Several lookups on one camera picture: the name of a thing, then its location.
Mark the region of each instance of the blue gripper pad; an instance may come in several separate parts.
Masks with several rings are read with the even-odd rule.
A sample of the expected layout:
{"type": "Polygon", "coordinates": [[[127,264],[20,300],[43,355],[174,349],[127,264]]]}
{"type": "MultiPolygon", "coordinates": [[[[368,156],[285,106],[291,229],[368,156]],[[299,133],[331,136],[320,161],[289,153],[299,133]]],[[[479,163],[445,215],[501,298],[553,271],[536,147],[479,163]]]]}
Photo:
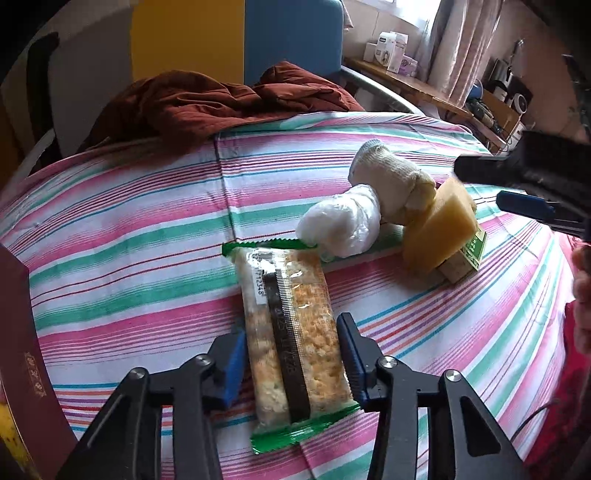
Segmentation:
{"type": "Polygon", "coordinates": [[[216,410],[227,410],[236,400],[246,367],[246,333],[240,329],[217,337],[209,351],[215,361],[213,372],[214,389],[207,395],[215,400],[216,410]]]}
{"type": "Polygon", "coordinates": [[[359,333],[350,313],[339,315],[336,331],[353,398],[362,409],[373,411],[376,401],[386,395],[378,382],[376,367],[382,351],[375,340],[359,333]]]}
{"type": "Polygon", "coordinates": [[[532,195],[501,190],[496,194],[496,205],[504,212],[516,213],[541,222],[554,219],[554,208],[544,199],[532,195]]]}

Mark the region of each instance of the bed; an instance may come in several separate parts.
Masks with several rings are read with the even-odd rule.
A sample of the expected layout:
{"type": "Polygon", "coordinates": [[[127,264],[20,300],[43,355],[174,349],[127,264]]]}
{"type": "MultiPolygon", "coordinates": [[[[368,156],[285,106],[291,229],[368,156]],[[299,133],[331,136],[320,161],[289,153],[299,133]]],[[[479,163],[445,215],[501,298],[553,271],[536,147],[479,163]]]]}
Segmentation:
{"type": "MultiPolygon", "coordinates": [[[[30,269],[43,357],[80,437],[133,367],[175,368],[242,317],[221,244],[293,237],[301,215],[348,187],[370,138],[444,181],[463,153],[486,153],[463,127],[407,113],[311,113],[216,135],[184,156],[157,138],[98,148],[35,173],[0,206],[0,242],[30,269]]],[[[477,274],[455,286],[405,272],[401,231],[383,225],[371,250],[324,265],[335,314],[410,367],[461,371],[510,436],[552,396],[564,362],[572,275],[556,234],[500,212],[497,189],[467,186],[488,233],[477,274]]],[[[171,410],[163,478],[173,478],[171,410]]],[[[514,445],[524,458],[544,420],[514,445]]],[[[224,478],[364,479],[377,416],[356,413],[300,445],[254,455],[249,374],[215,417],[224,478]]],[[[418,478],[426,477],[426,416],[418,478]]]]}

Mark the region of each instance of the human hand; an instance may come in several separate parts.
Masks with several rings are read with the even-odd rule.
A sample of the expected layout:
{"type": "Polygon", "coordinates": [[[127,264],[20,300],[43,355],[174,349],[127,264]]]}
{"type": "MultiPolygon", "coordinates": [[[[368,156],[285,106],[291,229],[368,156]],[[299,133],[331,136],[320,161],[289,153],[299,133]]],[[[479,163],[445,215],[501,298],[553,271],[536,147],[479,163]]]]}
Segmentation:
{"type": "Polygon", "coordinates": [[[574,344],[585,355],[591,355],[591,247],[573,251],[573,264],[579,270],[573,281],[574,344]]]}

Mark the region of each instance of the brown blanket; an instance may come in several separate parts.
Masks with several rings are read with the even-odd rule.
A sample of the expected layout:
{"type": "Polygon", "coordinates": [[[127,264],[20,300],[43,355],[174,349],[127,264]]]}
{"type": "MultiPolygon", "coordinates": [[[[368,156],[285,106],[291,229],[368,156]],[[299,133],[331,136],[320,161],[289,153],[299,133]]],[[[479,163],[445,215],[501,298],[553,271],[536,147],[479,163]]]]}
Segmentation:
{"type": "Polygon", "coordinates": [[[268,69],[253,88],[174,70],[139,80],[111,100],[81,150],[105,141],[160,135],[185,153],[237,125],[298,113],[350,111],[363,108],[347,91],[287,61],[268,69]]]}

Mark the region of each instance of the window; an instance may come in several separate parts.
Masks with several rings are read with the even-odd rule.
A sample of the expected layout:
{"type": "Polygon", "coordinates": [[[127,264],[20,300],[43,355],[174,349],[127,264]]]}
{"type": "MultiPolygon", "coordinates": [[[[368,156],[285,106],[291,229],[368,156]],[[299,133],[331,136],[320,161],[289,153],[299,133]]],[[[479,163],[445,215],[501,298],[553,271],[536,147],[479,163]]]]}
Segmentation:
{"type": "Polygon", "coordinates": [[[440,0],[358,0],[415,25],[422,30],[435,18],[440,0]]]}

